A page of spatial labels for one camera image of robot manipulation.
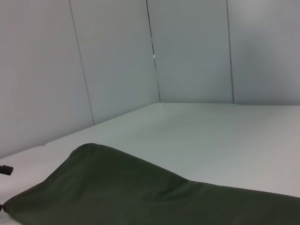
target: gray wall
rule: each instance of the gray wall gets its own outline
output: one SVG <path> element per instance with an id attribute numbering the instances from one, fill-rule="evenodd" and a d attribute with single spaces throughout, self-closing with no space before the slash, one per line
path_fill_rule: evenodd
<path id="1" fill-rule="evenodd" d="M 92 125 L 68 0 L 1 0 L 0 157 Z"/>
<path id="2" fill-rule="evenodd" d="M 158 102 L 145 0 L 71 0 L 95 123 Z"/>
<path id="3" fill-rule="evenodd" d="M 148 0 L 163 102 L 232 103 L 226 0 Z"/>
<path id="4" fill-rule="evenodd" d="M 300 105 L 300 1 L 229 0 L 235 103 Z"/>

